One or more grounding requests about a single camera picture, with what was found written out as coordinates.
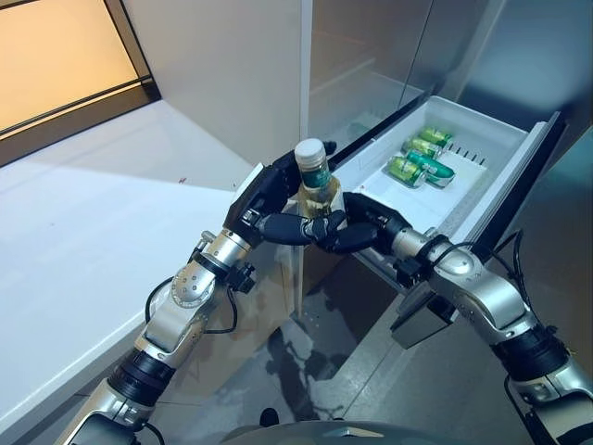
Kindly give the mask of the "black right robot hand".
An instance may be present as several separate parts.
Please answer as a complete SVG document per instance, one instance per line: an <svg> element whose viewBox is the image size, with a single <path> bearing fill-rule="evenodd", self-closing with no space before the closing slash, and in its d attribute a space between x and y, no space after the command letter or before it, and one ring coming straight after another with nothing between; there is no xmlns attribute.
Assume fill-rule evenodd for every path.
<svg viewBox="0 0 593 445"><path fill-rule="evenodd" d="M373 248L383 255L393 253L396 236L411 224L393 210L361 193L343 194L347 223L334 229L317 246L326 252L348 254Z"/></svg>

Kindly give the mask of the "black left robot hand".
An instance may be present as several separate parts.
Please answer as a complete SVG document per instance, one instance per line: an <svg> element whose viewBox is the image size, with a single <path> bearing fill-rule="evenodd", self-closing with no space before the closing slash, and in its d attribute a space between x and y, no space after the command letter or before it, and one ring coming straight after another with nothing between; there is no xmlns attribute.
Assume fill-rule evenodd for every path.
<svg viewBox="0 0 593 445"><path fill-rule="evenodd" d="M263 241L317 245L334 229L344 228L341 185L327 160L334 150L334 142L309 138L271 165L259 165L242 185L223 227L253 248Z"/></svg>

